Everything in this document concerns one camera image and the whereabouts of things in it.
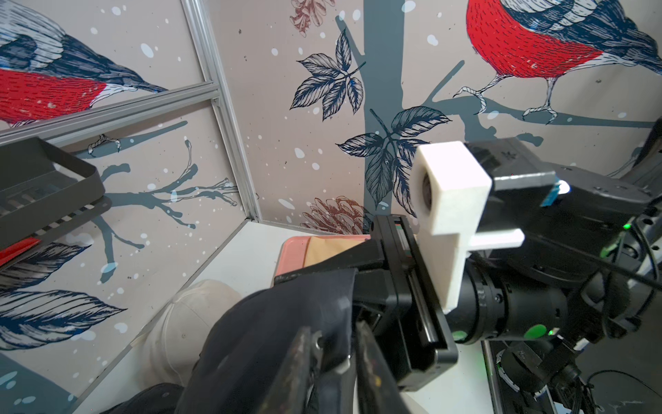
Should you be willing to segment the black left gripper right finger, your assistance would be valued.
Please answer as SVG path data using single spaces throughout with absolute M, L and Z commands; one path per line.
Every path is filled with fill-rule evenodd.
M 354 332 L 360 413 L 409 413 L 370 327 L 358 322 Z

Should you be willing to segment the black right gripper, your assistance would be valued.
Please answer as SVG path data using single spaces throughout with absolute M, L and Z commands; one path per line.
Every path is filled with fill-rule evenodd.
M 457 363 L 457 346 L 406 217 L 378 216 L 369 240 L 325 262 L 274 276 L 272 284 L 345 268 L 359 269 L 354 315 L 372 329 L 400 390 L 419 391 Z

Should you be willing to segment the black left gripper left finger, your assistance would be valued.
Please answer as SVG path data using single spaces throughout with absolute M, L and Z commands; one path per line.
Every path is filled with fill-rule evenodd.
M 315 377 L 315 333 L 301 328 L 260 404 L 258 413 L 303 413 Z

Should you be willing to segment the black baseball cap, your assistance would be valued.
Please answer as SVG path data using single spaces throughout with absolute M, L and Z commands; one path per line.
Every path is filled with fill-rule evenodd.
M 322 370 L 351 349 L 355 270 L 304 274 L 256 292 L 213 326 L 187 386 L 158 384 L 112 413 L 254 413 L 298 331 L 322 335 Z

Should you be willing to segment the cream baseball cap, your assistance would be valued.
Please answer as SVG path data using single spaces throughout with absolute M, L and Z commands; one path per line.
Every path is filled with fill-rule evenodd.
M 187 386 L 212 327 L 241 299 L 238 291 L 212 279 L 175 295 L 140 347 L 141 384 Z

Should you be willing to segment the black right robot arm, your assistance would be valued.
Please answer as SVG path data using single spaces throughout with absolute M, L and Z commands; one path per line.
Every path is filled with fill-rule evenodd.
M 505 412 L 595 412 L 575 360 L 636 331 L 660 291 L 660 198 L 543 162 L 515 138 L 429 144 L 408 127 L 397 153 L 397 194 L 418 230 L 376 217 L 367 240 L 309 272 L 356 271 L 354 316 L 402 391 L 448 371 L 460 346 L 493 342 Z

